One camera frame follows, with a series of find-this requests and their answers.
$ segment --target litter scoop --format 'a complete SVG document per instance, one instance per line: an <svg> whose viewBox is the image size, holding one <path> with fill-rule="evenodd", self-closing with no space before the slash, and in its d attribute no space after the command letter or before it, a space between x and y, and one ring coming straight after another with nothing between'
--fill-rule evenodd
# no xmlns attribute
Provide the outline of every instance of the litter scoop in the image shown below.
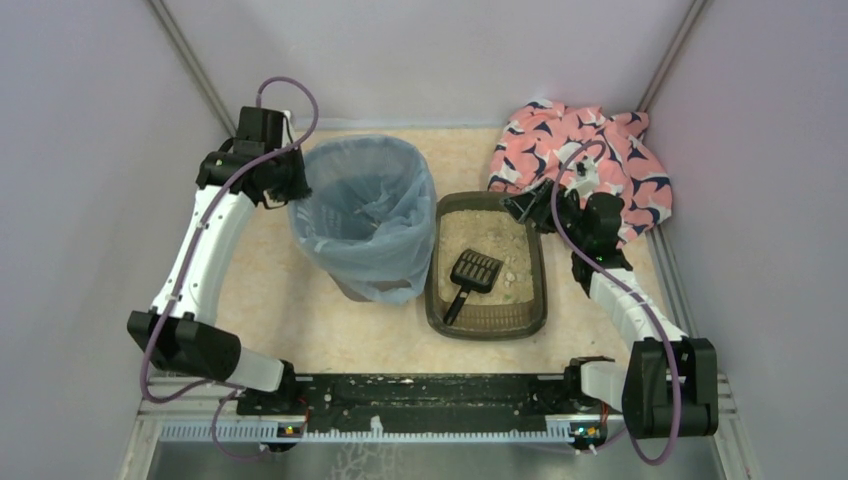
<svg viewBox="0 0 848 480"><path fill-rule="evenodd" d="M465 299L472 291L489 293L495 286L495 280L501 271L503 262L475 252L470 248L462 252L451 270L451 281L459 285L459 293L453 299L448 312L445 314L445 325L453 325Z"/></svg>

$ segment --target litter box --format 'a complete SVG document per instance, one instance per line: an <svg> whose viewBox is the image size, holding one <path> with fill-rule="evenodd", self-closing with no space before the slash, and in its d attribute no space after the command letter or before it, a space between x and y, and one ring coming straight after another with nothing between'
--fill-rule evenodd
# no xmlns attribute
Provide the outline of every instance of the litter box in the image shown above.
<svg viewBox="0 0 848 480"><path fill-rule="evenodd" d="M509 194L499 192L455 193L445 196L436 207L436 246L424 287L424 302L430 326L442 335L470 340L510 340L529 337L545 325L548 300L542 243L539 234L530 225L524 228L530 248L533 299L510 305L466 304L453 325L445 325L442 320L451 303L439 296L439 240L442 234L442 217L465 210L504 212L499 201L508 196Z"/></svg>

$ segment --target floor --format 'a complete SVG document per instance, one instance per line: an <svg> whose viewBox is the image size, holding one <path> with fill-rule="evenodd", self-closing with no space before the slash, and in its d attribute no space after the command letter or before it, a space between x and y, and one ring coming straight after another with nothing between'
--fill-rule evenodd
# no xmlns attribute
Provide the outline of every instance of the floor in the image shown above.
<svg viewBox="0 0 848 480"><path fill-rule="evenodd" d="M500 130L321 131L305 148L357 133L383 133L417 146L441 197L483 188ZM257 209L224 280L217 326L253 350L292 362L302 373L553 373L585 355L626 363L628 349L617 331L571 278L570 251L552 235L542 242L545 327L521 340L455 340L430 328L421 298L400 307L348 300L298 250L286 210ZM665 310L645 239L624 251L640 285Z"/></svg>

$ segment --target gray wall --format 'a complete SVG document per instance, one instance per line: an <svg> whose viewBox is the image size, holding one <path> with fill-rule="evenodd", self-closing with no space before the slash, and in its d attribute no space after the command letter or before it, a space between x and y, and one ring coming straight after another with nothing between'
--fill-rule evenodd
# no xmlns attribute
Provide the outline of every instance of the gray wall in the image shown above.
<svg viewBox="0 0 848 480"><path fill-rule="evenodd" d="M144 2L0 4L0 477L113 478L139 402L130 310L223 133Z"/></svg>
<svg viewBox="0 0 848 480"><path fill-rule="evenodd" d="M537 96L633 109L691 0L167 0L234 115L294 76L322 126L501 125ZM269 105L308 104L272 87Z"/></svg>
<svg viewBox="0 0 848 480"><path fill-rule="evenodd" d="M768 479L845 478L848 3L716 1L654 109L667 224Z"/></svg>

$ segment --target patterned fabric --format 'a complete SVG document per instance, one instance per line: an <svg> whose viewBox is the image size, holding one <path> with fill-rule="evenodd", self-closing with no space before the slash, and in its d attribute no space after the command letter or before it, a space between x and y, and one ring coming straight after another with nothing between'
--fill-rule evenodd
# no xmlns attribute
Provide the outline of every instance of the patterned fabric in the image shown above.
<svg viewBox="0 0 848 480"><path fill-rule="evenodd" d="M569 166L561 183L577 189L581 206L593 192L621 197L624 209L618 236L623 245L671 216L668 175L639 140L647 128L646 113L607 118L600 107L530 102L513 114L504 128L495 147L488 189L521 193L544 178L555 179L569 155L590 140L600 140L607 146L601 158L592 161L600 147L589 148L583 159Z"/></svg>

